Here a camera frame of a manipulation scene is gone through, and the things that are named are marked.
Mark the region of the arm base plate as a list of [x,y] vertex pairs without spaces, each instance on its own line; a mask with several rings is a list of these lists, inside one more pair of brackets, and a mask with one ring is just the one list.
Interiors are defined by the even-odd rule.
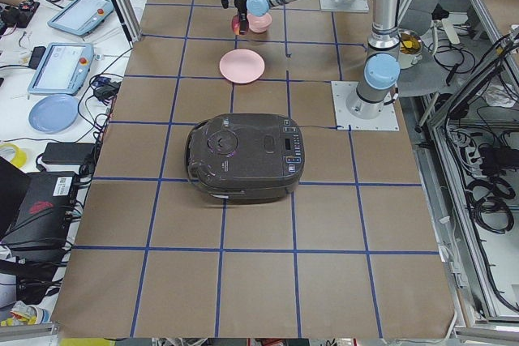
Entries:
[[320,10],[366,14],[369,11],[369,6],[367,0],[320,0]]
[[388,93],[379,103],[357,94],[358,82],[332,81],[332,100],[338,130],[399,131],[396,109]]

